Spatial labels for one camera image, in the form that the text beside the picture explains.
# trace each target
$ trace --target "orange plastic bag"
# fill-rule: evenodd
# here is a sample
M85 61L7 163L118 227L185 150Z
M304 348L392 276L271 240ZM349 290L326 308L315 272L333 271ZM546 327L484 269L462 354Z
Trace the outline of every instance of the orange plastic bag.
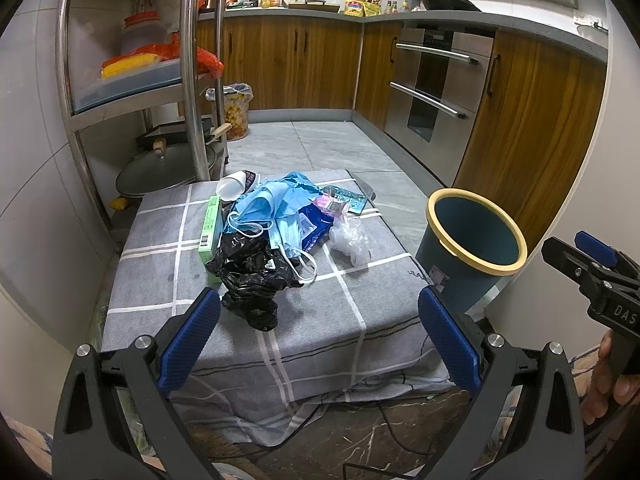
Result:
M153 43L138 47L133 52L124 54L122 56L111 57L102 64L102 68L109 66L110 64L125 59L129 56L135 56L136 54L156 54L160 56L162 61L169 61L170 59L178 59L180 57L180 35L174 32L171 35L171 43ZM212 53L204 50L203 48L197 49L198 59L198 73L203 74L209 72L215 79L222 76L222 72L225 66L220 60Z

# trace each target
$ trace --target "dark marble floor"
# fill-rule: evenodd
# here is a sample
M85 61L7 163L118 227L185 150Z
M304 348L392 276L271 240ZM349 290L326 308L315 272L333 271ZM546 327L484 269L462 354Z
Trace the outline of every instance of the dark marble floor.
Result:
M450 422L467 402L467 393L454 389L431 399L386 400L381 405L396 438L406 447L425 452L437 449ZM242 452L255 450L251 444L241 448ZM341 479L343 462L404 474L424 461L425 457L404 450L394 441L375 403L331 406L283 447L252 459L271 480ZM347 478L383 477L348 468Z

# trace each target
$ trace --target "blue gripper pad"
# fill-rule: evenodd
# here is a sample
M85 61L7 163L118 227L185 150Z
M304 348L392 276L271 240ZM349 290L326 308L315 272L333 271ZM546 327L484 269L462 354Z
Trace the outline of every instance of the blue gripper pad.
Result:
M162 354L158 389L164 396L182 387L219 319L220 296L210 290Z
M480 390L480 357L432 290L418 296L418 315L456 386L470 396Z
M613 269L618 264L616 251L585 231L575 235L574 244L583 253L609 269Z

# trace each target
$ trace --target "oven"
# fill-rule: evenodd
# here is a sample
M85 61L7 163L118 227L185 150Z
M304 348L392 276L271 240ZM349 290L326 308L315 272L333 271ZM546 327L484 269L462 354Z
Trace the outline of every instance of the oven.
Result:
M444 185L462 162L480 105L493 38L404 28L385 131Z

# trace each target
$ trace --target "green box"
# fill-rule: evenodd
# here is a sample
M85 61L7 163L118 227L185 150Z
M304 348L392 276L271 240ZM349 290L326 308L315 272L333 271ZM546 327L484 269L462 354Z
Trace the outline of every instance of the green box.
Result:
M214 195L209 198L209 203L207 204L207 212L204 215L204 222L202 223L200 244L198 245L198 254L203 264L213 260L213 256L216 254L220 243L220 235L223 227L222 204L220 197ZM220 279L215 274L210 273L210 276L215 282L220 282Z

